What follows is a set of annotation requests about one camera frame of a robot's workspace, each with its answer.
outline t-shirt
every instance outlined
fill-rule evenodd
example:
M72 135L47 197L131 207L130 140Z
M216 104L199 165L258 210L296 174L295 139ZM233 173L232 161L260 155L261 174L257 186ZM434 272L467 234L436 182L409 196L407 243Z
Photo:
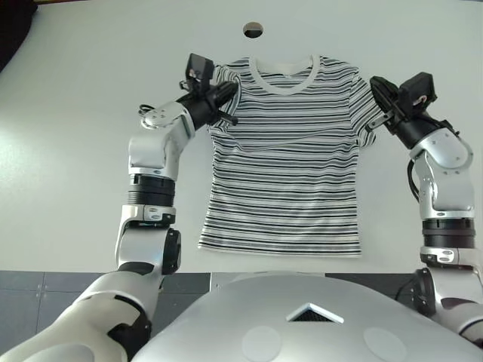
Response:
M355 171L365 130L382 115L358 69L312 56L294 74L254 58L217 66L238 93L223 111L238 125L208 128L213 184L199 246L245 253L357 256Z

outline cable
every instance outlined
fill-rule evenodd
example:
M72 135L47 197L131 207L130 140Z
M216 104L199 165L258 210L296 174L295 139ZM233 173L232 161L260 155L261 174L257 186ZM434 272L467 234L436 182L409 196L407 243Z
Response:
M404 284L402 284L399 289L398 289L398 292L395 294L395 297L394 297L394 300L398 300L399 297L401 296L401 293L403 291L404 288L406 288L409 284L411 284L412 282L414 281L414 277L412 277L411 279L409 279L408 281L406 281Z
M145 115L147 112L152 111L154 109L153 106L150 106L149 104L141 104L139 106L139 111L137 113L139 115Z
M410 160L408 163L408 183L414 198L416 199L417 202L420 202L420 190L417 189L413 180L413 167L414 167L414 161Z

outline silver robot arm segment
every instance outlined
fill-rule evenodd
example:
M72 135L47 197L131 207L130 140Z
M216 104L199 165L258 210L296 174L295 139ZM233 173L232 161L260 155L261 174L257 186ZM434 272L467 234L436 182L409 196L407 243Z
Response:
M191 54L182 82L189 93L157 109L140 108L143 129L129 144L131 185L115 249L118 270L98 278L49 328L0 362L124 362L149 341L162 280L180 265L180 233L170 227L180 154L203 125L222 118L236 123L219 108L238 85L210 85L213 74L212 61Z
M475 248L469 176L473 152L449 122L426 112L436 100L431 75L420 73L401 87L373 77L371 87L385 115L367 129L384 124L410 150L408 181L420 204L420 258L427 265L414 275L414 307L483 348L483 271L481 251ZM413 167L419 190L412 180Z

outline t-shirt hem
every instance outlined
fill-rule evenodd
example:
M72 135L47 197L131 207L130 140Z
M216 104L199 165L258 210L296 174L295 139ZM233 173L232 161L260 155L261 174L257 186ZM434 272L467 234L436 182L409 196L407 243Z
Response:
M354 258L358 259L362 257L362 251L355 251L351 253L327 253L327 252L320 252L320 253L313 253L307 251L306 253L292 253L290 251L274 251L274 250L233 250L231 247L224 247L224 246L213 246L213 245L206 245L206 244L198 244L198 249L206 249L212 251L219 251L221 253L236 253L236 254L244 254L244 255L272 255L272 256L303 256L309 258Z

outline table surface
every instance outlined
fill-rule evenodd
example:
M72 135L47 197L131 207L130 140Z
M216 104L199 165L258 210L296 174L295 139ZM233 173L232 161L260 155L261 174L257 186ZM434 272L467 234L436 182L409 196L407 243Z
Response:
M0 73L0 269L115 268L137 107L158 106L182 94L177 82L190 52L220 63L246 55L291 62L320 53L359 66L366 79L382 75L397 84L419 71L431 72L439 100L430 112L453 122L472 144L481 209L481 3L226 4L105 0L41 6L27 40ZM242 27L254 19L265 32L247 39ZM426 21L430 26L422 28ZM428 40L418 41L421 37ZM176 228L183 234L182 272L411 272L420 267L419 212L405 175L408 151L386 130L377 131L376 144L362 152L358 166L359 259L198 249L212 152L210 137L200 130L181 158L175 206ZM476 225L481 227L480 211Z

